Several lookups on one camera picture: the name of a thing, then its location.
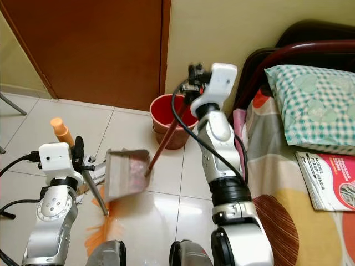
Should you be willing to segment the orange broom with grey rod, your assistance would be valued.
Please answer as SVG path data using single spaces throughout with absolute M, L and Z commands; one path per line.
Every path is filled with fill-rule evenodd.
M 66 142 L 71 147 L 73 152 L 73 145 L 75 137 L 71 135 L 68 127 L 64 124 L 63 119 L 54 117 L 50 120 L 50 125 L 53 127 L 55 135 L 60 142 Z M 91 162 L 94 164 L 94 158 L 85 153 L 86 163 Z M 104 174 L 104 167 L 95 167 L 95 172 L 85 171 L 87 174 L 84 178 L 84 184 L 78 188 L 78 195 L 83 195 L 86 192 L 92 194 L 94 199 L 92 203 L 99 206 L 104 212 L 102 222 L 94 227 L 87 228 L 89 235 L 84 241 L 84 247 L 87 255 L 91 255 L 98 245 L 109 240 L 119 240 L 123 228 L 118 223 L 119 211 L 118 203 L 116 200 L 108 198 L 108 184 L 106 181 L 109 179 Z

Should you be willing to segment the red plastic bucket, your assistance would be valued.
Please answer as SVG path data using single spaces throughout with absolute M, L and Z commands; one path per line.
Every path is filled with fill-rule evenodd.
M 167 134 L 167 131 L 174 120 L 171 109 L 171 97 L 172 94 L 165 94 L 158 96 L 150 104 L 149 113 L 153 120 L 153 131 L 157 142 L 162 142 L 163 137 Z M 184 113 L 181 114 L 181 119 L 184 124 L 192 130 L 198 123 L 198 119 L 194 117 L 190 111 L 189 105 Z M 173 136 L 166 144 L 168 150 L 178 150 L 185 146 L 190 135 L 185 130 L 177 125 Z

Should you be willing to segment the grey metal chair leg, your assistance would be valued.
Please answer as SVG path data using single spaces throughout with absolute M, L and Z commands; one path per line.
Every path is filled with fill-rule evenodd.
M 0 98 L 2 99 L 3 102 L 6 104 L 10 105 L 13 109 L 15 109 L 18 113 L 20 113 L 22 116 L 26 116 L 27 112 L 23 110 L 21 107 L 19 107 L 17 104 L 15 104 L 13 101 L 11 101 L 8 97 L 6 97 L 4 94 L 0 93 Z

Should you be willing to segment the grey left robot leg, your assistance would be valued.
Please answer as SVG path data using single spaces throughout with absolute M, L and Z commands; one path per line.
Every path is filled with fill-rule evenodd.
M 85 266 L 126 266 L 124 242 L 109 240 L 98 245 L 87 258 Z

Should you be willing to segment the grey robot leg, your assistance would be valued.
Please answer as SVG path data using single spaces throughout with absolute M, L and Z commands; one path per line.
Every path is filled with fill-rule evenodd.
M 205 249 L 188 239 L 172 243 L 168 263 L 169 266 L 213 266 Z
M 87 258 L 85 266 L 126 266 L 124 242 L 109 240 L 98 245 Z

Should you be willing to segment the brown wooden door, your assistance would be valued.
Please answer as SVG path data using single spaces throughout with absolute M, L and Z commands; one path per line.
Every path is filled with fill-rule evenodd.
M 146 111 L 163 94 L 172 0 L 0 0 L 56 99 Z

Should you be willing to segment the dark metal bed headboard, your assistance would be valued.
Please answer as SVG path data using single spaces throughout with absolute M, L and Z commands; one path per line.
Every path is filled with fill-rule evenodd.
M 297 64 L 355 73 L 355 26 L 307 19 L 289 26 L 271 48 L 247 56 L 240 70 L 233 108 L 246 110 L 253 101 L 273 96 L 265 69 Z

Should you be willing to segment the green checked pillow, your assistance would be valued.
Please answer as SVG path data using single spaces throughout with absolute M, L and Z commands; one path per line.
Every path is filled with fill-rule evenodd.
M 355 156 L 355 73 L 279 64 L 265 74 L 287 144 Z

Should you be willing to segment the grey right robot leg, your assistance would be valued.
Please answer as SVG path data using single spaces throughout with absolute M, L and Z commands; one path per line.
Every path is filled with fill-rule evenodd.
M 172 243 L 168 263 L 169 266 L 213 266 L 205 249 L 188 239 Z

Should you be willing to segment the red and white book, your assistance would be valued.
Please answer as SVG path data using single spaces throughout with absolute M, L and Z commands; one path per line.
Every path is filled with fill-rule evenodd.
M 295 152 L 317 211 L 355 211 L 355 156 Z

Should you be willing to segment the patterned orange bed sheet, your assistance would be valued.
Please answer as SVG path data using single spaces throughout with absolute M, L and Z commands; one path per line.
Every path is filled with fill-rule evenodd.
M 313 208 L 296 157 L 302 148 L 287 144 L 276 99 L 258 92 L 244 112 L 248 185 L 275 266 L 355 266 L 355 211 Z

